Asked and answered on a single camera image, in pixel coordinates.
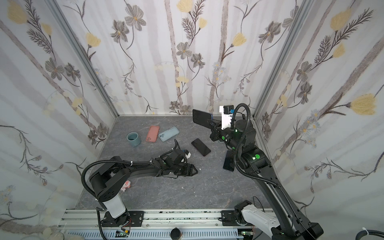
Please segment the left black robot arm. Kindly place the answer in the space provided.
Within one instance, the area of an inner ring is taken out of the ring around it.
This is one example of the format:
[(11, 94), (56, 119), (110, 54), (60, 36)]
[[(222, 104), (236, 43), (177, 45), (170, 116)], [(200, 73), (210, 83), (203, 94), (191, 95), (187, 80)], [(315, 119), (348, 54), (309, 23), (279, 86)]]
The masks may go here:
[(109, 160), (100, 160), (89, 164), (81, 174), (85, 190), (101, 205), (97, 208), (99, 227), (136, 226), (132, 214), (128, 211), (120, 196), (126, 181), (143, 177), (192, 177), (198, 169), (188, 162), (186, 152), (175, 141), (168, 152), (147, 162), (125, 161), (119, 156)]

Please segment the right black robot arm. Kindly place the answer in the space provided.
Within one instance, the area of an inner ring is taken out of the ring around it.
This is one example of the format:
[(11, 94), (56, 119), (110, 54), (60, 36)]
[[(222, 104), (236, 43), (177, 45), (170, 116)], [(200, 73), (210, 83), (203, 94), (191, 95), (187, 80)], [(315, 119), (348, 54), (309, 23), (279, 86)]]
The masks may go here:
[(235, 108), (224, 108), (231, 117), (229, 125), (213, 118), (203, 121), (211, 130), (210, 138), (223, 142), (232, 152), (235, 169), (259, 186), (275, 214), (271, 216), (245, 201), (237, 205), (239, 224), (251, 224), (272, 240), (317, 240), (324, 230), (297, 207), (279, 181), (272, 162), (257, 146), (249, 106), (241, 103)]

